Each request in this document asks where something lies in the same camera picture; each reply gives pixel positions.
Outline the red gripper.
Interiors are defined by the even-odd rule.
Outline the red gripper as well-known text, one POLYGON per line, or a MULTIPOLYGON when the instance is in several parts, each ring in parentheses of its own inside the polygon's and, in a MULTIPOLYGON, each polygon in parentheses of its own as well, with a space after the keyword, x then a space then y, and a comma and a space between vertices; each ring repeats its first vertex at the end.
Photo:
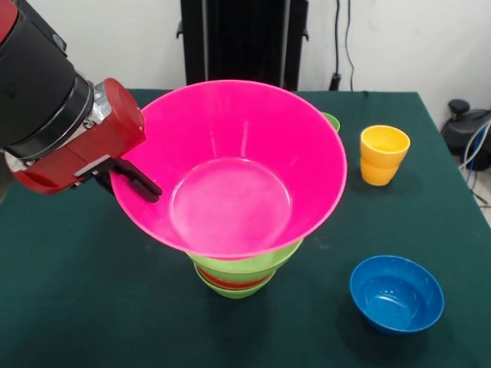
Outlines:
POLYGON ((133 163, 119 158, 144 140, 143 115, 137 102, 119 81, 107 78, 95 86, 92 111, 66 143, 40 159, 30 159, 31 165, 11 153, 5 153, 5 162, 21 184, 37 193, 55 194, 91 173, 97 184, 114 196, 109 172, 95 167, 115 159, 112 170, 124 176, 142 199, 155 203, 162 189, 133 163))

